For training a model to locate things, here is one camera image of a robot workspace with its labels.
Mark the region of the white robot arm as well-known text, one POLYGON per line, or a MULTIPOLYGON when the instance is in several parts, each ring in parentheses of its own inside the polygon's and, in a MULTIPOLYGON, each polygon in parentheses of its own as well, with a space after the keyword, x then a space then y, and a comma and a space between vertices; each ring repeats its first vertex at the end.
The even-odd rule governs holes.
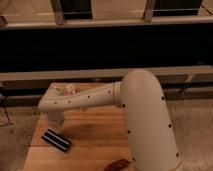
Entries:
POLYGON ((70 95, 50 87, 38 108, 56 123, 66 110, 112 105, 124 114, 135 171, 183 171, 161 84, 148 70, 133 69, 117 82, 70 95))

